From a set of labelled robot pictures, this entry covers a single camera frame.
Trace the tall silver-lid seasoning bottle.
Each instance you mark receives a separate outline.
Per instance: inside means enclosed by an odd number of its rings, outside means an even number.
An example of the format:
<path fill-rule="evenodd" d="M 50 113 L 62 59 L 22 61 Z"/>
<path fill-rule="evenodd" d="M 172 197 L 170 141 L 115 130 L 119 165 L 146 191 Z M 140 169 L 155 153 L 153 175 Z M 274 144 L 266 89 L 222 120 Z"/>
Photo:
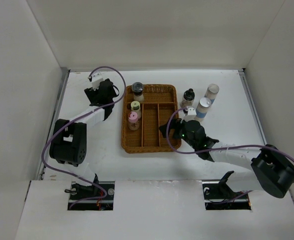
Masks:
<path fill-rule="evenodd" d="M 208 87 L 207 87 L 207 90 L 206 90 L 206 93 L 205 93 L 205 97 L 208 98 L 210 101 L 211 101 L 211 104 L 214 103 L 216 97 L 217 97 L 217 94 L 219 93 L 219 86 L 217 84 L 210 84 Z"/>

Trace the black-lid white spice jar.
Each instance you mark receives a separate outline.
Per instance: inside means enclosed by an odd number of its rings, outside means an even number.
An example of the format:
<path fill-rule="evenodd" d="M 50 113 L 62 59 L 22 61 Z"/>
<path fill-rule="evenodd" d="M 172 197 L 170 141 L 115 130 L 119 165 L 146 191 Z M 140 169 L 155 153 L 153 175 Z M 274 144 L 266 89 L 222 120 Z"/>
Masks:
<path fill-rule="evenodd" d="M 144 95 L 143 95 L 144 85 L 141 82 L 135 82 L 131 86 L 131 89 L 133 92 L 133 99 L 140 103 L 144 102 Z"/>

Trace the pink-lid spice bottle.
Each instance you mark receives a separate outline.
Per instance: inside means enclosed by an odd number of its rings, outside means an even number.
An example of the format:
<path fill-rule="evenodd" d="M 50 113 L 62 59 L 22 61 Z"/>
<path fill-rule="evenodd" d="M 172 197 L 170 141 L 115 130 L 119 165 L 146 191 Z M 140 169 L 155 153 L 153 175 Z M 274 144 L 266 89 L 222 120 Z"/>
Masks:
<path fill-rule="evenodd" d="M 136 131 L 140 128 L 140 122 L 138 118 L 138 113 L 131 111 L 128 115 L 128 127 L 132 131 Z"/>

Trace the blue-label silver-lid seasoning bottle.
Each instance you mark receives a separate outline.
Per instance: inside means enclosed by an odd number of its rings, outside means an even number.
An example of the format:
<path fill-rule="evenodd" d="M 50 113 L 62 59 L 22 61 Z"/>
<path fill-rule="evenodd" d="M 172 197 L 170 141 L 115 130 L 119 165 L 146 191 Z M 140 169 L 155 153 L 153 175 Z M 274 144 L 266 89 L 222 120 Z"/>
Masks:
<path fill-rule="evenodd" d="M 207 97 L 201 98 L 196 108 L 195 120 L 201 122 L 207 115 L 207 112 L 210 107 L 211 107 L 211 100 Z"/>

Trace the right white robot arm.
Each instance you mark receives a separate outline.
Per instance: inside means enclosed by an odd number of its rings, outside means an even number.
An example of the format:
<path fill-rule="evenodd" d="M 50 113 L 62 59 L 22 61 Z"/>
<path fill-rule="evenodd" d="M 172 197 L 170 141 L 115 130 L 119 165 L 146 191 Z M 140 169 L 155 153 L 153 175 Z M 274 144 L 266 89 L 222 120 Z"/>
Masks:
<path fill-rule="evenodd" d="M 204 193 L 208 197 L 233 200 L 244 193 L 264 190 L 281 199 L 294 183 L 294 160 L 273 145 L 224 144 L 207 136 L 196 120 L 173 118 L 159 127 L 166 139 L 171 130 L 173 138 L 185 141 L 199 158 L 246 169 L 245 172 L 230 170 L 218 182 L 205 184 Z"/>

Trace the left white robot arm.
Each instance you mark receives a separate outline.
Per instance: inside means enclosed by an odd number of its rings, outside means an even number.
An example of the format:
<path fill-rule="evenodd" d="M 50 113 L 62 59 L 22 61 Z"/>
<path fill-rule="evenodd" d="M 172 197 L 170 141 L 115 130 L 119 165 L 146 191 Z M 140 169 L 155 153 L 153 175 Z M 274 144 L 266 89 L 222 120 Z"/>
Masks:
<path fill-rule="evenodd" d="M 74 119 L 58 119 L 54 124 L 52 137 L 41 153 L 44 166 L 52 171 L 74 177 L 85 183 L 82 193 L 87 199 L 99 194 L 98 183 L 85 175 L 85 169 L 77 168 L 85 161 L 87 152 L 87 131 L 107 120 L 111 115 L 120 90 L 110 79 L 89 77 L 92 87 L 84 90 L 89 99 L 89 107 Z"/>

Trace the black-knob brown spice jar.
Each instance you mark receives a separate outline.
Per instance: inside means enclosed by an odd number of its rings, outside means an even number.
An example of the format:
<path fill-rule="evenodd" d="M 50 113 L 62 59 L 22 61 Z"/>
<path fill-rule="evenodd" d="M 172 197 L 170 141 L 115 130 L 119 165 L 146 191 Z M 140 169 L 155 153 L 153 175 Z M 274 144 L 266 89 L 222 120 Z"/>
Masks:
<path fill-rule="evenodd" d="M 195 93 L 192 88 L 186 90 L 183 94 L 182 101 L 180 103 L 180 107 L 185 108 L 188 106 L 192 106 L 195 99 Z"/>

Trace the green-lid spice bottle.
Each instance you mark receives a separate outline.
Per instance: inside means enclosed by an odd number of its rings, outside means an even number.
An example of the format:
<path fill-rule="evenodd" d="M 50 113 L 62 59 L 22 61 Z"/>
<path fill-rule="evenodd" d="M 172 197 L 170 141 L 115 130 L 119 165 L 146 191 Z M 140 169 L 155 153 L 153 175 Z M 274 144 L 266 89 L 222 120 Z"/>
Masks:
<path fill-rule="evenodd" d="M 131 111 L 132 112 L 136 112 L 137 113 L 138 119 L 141 119 L 141 117 L 142 117 L 142 110 L 141 110 L 140 102 L 135 100 L 135 101 L 131 102 L 130 107 L 131 107 Z"/>

